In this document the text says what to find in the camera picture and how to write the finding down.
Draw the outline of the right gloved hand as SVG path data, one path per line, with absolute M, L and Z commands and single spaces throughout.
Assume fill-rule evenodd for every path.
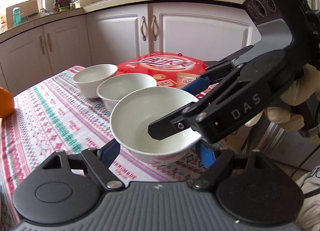
M 280 96 L 282 101 L 290 106 L 297 106 L 305 102 L 312 95 L 319 99 L 319 71 L 312 65 L 305 65 L 304 77 L 294 81 L 291 86 Z M 245 126 L 251 127 L 255 125 L 262 114 L 267 119 L 278 124 L 286 131 L 294 132 L 300 130 L 304 126 L 304 118 L 302 115 L 293 114 L 288 110 L 280 107 L 268 107 L 257 114 L 255 117 L 245 123 Z

